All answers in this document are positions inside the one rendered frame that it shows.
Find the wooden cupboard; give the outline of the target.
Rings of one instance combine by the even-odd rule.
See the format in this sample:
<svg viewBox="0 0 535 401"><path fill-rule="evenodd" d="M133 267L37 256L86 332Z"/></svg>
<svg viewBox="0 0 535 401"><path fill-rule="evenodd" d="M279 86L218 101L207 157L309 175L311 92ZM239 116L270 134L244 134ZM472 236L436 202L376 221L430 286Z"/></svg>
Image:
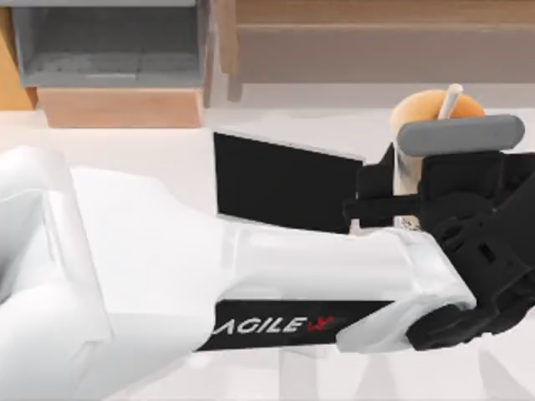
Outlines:
<svg viewBox="0 0 535 401"><path fill-rule="evenodd" d="M0 7L0 111L34 110L37 103L36 89L20 81L11 9Z"/></svg>

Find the pale grey rounded box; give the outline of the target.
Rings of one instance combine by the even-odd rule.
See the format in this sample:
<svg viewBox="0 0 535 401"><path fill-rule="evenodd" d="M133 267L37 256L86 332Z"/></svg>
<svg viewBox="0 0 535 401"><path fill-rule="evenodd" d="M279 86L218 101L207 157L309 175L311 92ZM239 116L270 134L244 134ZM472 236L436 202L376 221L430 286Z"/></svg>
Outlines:
<svg viewBox="0 0 535 401"><path fill-rule="evenodd" d="M408 156L510 150L525 134L521 119L511 114L408 123L397 134L398 148Z"/></svg>

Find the tan cup with straw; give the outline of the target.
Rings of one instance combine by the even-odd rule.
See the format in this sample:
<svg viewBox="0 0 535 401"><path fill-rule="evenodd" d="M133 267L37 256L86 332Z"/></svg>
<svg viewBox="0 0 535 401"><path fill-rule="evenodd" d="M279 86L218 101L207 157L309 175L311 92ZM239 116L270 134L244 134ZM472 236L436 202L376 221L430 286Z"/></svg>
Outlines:
<svg viewBox="0 0 535 401"><path fill-rule="evenodd" d="M450 84L447 89L427 89L402 99L390 114L390 132L396 138L408 123L485 115L483 106L465 94L461 84ZM420 183L422 159L397 150L395 163L395 194L415 194Z"/></svg>

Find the black flat board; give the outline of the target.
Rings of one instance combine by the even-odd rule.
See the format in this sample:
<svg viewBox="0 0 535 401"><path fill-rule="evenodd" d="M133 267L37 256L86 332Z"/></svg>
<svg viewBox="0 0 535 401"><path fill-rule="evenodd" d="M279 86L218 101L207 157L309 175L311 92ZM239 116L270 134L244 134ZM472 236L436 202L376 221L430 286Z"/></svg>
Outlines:
<svg viewBox="0 0 535 401"><path fill-rule="evenodd" d="M343 204L356 194L362 161L221 132L214 133L213 144L219 214L349 233Z"/></svg>

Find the pale wooden drawer front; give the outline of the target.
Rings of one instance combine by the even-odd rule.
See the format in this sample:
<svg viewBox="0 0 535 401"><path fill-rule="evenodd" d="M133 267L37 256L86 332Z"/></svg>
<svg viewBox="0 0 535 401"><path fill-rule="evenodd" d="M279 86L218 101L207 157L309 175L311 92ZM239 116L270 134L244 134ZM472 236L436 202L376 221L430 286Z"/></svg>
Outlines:
<svg viewBox="0 0 535 401"><path fill-rule="evenodd" d="M201 88L39 88L53 128L200 128Z"/></svg>

